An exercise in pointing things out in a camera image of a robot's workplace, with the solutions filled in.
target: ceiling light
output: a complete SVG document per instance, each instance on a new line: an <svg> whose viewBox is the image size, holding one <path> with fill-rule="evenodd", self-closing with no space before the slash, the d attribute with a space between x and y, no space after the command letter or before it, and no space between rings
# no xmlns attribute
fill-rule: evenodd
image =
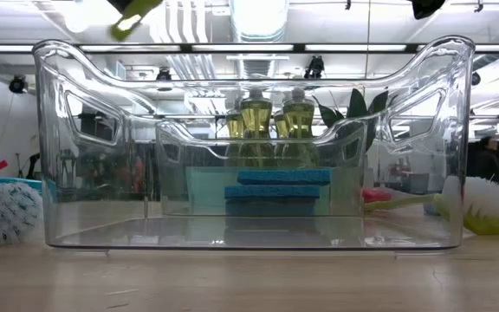
<svg viewBox="0 0 499 312"><path fill-rule="evenodd" d="M147 53L147 52L179 52L178 45L81 45L80 49L86 53L104 53L104 52L129 52L129 53Z"/></svg>
<svg viewBox="0 0 499 312"><path fill-rule="evenodd" d="M163 118L167 119L215 119L215 115L182 115L182 114L174 114L174 115L164 115Z"/></svg>
<svg viewBox="0 0 499 312"><path fill-rule="evenodd" d="M291 51L294 48L292 44L197 44L192 47L194 51L226 51L226 52L244 52L244 51Z"/></svg>
<svg viewBox="0 0 499 312"><path fill-rule="evenodd" d="M400 132L400 133L394 134L394 138L398 138L400 135L402 135L402 134L406 134L406 133L408 133L408 132L409 132L409 130L404 130L404 131L402 131L402 132Z"/></svg>
<svg viewBox="0 0 499 312"><path fill-rule="evenodd" d="M477 44L476 52L499 52L499 44Z"/></svg>
<svg viewBox="0 0 499 312"><path fill-rule="evenodd" d="M34 46L32 45L0 45L0 52L4 53L23 53L31 52Z"/></svg>
<svg viewBox="0 0 499 312"><path fill-rule="evenodd" d="M289 56L280 55L227 55L229 61L288 61Z"/></svg>
<svg viewBox="0 0 499 312"><path fill-rule="evenodd" d="M306 44L306 51L403 51L405 44Z"/></svg>

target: yellow dish soap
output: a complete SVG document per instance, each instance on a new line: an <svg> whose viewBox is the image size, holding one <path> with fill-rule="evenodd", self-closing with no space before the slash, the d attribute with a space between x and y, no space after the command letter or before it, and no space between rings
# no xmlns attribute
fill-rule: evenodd
<svg viewBox="0 0 499 312"><path fill-rule="evenodd" d="M284 101L282 112L288 127L290 139L313 138L312 124L314 103L305 98L301 88L292 90L292 99ZM284 162L294 167L314 167L319 165L319 153L313 143L288 143L282 151Z"/></svg>
<svg viewBox="0 0 499 312"><path fill-rule="evenodd" d="M226 126L229 129L229 137L231 139L243 139L243 118L242 112L239 109L231 109L226 113ZM226 147L227 166L238 166L240 148L242 147L241 143L230 143Z"/></svg>
<svg viewBox="0 0 499 312"><path fill-rule="evenodd" d="M287 139L288 138L288 126L286 125L286 121L284 120L284 114L282 110L279 110L273 116L276 127L276 137L277 139ZM275 158L282 158L282 150L284 149L283 143L277 143L275 146Z"/></svg>
<svg viewBox="0 0 499 312"><path fill-rule="evenodd" d="M270 167L275 166L275 151L269 142L270 115L273 103L263 97L258 88L249 91L249 97L240 103L244 124L244 138L262 140L262 142L243 143L240 148L242 166Z"/></svg>

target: table surface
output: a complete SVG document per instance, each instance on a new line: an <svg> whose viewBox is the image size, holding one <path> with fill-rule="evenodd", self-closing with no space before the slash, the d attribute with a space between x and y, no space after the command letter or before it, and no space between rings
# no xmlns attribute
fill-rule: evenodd
<svg viewBox="0 0 499 312"><path fill-rule="evenodd" d="M3 247L1 311L499 311L499 237L442 255Z"/></svg>

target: sponge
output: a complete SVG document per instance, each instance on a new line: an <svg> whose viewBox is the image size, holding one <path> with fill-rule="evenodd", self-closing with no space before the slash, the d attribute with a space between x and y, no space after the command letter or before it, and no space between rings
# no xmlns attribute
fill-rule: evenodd
<svg viewBox="0 0 499 312"><path fill-rule="evenodd" d="M238 183L243 185L329 185L330 170L242 171Z"/></svg>
<svg viewBox="0 0 499 312"><path fill-rule="evenodd" d="M226 215L236 217L308 217L314 215L314 198L230 198Z"/></svg>
<svg viewBox="0 0 499 312"><path fill-rule="evenodd" d="M224 198L319 198L317 185L241 185L226 186Z"/></svg>

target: green brush handle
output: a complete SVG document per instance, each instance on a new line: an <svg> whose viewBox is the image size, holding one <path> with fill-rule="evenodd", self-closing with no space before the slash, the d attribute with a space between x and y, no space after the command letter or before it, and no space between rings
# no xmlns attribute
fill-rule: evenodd
<svg viewBox="0 0 499 312"><path fill-rule="evenodd" d="M386 202L374 202L365 204L365 212L376 210L392 210L405 205L416 205L431 202L434 195L423 195L412 198L395 199Z"/></svg>
<svg viewBox="0 0 499 312"><path fill-rule="evenodd" d="M139 26L140 22L144 19L147 13L160 5L162 2L163 0L133 0L126 7L120 20L111 26L111 36L117 41L125 41L136 29L136 27ZM132 25L128 25L129 27L123 28L119 26L121 23L125 22L125 20L133 18L134 16L139 16L138 21Z"/></svg>

